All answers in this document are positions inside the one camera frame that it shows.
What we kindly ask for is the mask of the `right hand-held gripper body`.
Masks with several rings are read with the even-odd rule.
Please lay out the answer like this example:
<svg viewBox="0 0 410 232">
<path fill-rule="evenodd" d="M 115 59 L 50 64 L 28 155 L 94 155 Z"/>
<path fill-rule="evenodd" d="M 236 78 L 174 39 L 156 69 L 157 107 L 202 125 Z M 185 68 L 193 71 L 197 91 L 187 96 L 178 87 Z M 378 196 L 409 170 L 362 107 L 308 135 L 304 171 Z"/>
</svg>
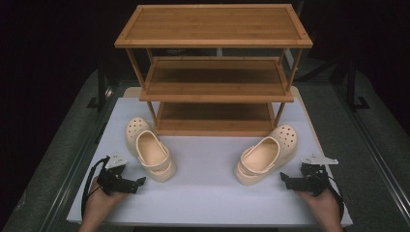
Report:
<svg viewBox="0 0 410 232">
<path fill-rule="evenodd" d="M 307 181 L 307 191 L 318 196 L 324 189 L 328 189 L 331 184 L 327 165 L 338 164 L 337 159 L 330 159 L 321 155 L 312 155 L 311 157 L 301 159 L 301 172 Z"/>
</svg>

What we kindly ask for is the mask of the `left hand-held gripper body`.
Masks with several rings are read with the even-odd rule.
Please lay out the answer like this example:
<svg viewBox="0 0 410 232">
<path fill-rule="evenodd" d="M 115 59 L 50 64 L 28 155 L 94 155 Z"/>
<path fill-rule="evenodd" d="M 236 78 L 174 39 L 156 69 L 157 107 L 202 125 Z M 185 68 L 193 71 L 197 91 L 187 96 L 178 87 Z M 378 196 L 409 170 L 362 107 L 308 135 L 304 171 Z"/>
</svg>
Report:
<svg viewBox="0 0 410 232">
<path fill-rule="evenodd" d="M 135 188 L 135 181 L 124 179 L 121 176 L 127 163 L 120 155 L 107 156 L 103 160 L 98 184 L 105 194 L 110 195 L 114 192 L 131 193 L 131 189 Z"/>
</svg>

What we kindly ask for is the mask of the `cream clog shoe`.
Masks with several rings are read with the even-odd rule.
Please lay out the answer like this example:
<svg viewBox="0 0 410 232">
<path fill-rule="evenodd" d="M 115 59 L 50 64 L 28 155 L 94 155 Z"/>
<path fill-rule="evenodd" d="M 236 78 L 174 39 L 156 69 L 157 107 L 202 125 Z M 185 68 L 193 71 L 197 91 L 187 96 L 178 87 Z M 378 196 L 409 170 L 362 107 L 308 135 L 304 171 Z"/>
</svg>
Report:
<svg viewBox="0 0 410 232">
<path fill-rule="evenodd" d="M 290 125 L 280 125 L 256 145 L 246 149 L 234 170 L 238 181 L 252 186 L 290 162 L 296 154 L 298 135 Z"/>
<path fill-rule="evenodd" d="M 255 137 L 164 136 L 177 165 L 168 181 L 148 178 L 137 193 L 120 203 L 106 223 L 137 226 L 313 227 L 306 204 L 286 188 L 281 174 L 300 176 L 302 160 L 322 149 L 300 100 L 286 105 L 281 121 L 298 134 L 293 160 L 260 183 L 242 185 L 234 175 L 241 154 Z"/>
<path fill-rule="evenodd" d="M 168 149 L 143 118 L 135 117 L 128 122 L 125 139 L 129 151 L 154 181 L 163 183 L 175 174 L 176 164 Z"/>
</svg>

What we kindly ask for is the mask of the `three-tier wooden shoe rack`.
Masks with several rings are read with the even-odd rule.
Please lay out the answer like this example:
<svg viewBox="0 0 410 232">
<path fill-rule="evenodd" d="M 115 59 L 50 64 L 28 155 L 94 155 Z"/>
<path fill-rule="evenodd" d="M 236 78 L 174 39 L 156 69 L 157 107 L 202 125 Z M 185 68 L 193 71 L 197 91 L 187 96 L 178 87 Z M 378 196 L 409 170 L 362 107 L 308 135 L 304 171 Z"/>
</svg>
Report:
<svg viewBox="0 0 410 232">
<path fill-rule="evenodd" d="M 140 5 L 115 45 L 135 64 L 138 48 L 302 52 L 312 41 L 289 4 Z M 283 58 L 151 55 L 139 97 L 161 135 L 265 136 L 294 100 Z"/>
</svg>

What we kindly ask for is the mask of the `person's right hand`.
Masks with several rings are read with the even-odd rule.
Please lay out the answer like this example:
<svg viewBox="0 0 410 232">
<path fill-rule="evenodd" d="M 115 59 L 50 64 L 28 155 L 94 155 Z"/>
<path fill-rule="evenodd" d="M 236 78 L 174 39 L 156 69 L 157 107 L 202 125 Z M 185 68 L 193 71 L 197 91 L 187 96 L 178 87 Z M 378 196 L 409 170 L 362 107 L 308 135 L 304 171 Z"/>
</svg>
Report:
<svg viewBox="0 0 410 232">
<path fill-rule="evenodd" d="M 296 194 L 305 201 L 321 226 L 324 228 L 340 226 L 339 207 L 328 189 L 318 196 L 312 196 L 305 191 L 296 191 Z"/>
</svg>

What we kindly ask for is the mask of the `black metal stand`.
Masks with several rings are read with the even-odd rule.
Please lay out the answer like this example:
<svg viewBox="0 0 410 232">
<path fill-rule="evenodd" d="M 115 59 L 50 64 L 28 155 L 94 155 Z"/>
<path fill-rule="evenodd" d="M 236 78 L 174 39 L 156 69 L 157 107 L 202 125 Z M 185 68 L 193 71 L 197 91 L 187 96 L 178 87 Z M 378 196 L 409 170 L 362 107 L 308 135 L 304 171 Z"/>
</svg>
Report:
<svg viewBox="0 0 410 232">
<path fill-rule="evenodd" d="M 98 87 L 98 94 L 95 98 L 89 100 L 87 107 L 88 108 L 96 108 L 98 112 L 101 112 L 106 104 L 107 99 L 109 98 L 110 94 L 110 84 L 107 77 L 108 73 L 108 62 L 101 61 L 98 64 L 97 68 L 97 87 Z"/>
<path fill-rule="evenodd" d="M 349 108 L 352 111 L 358 109 L 369 109 L 369 105 L 364 97 L 355 97 L 355 86 L 356 86 L 356 69 L 354 61 L 350 59 L 348 61 L 347 69 L 347 90 L 346 90 L 346 100 Z"/>
</svg>

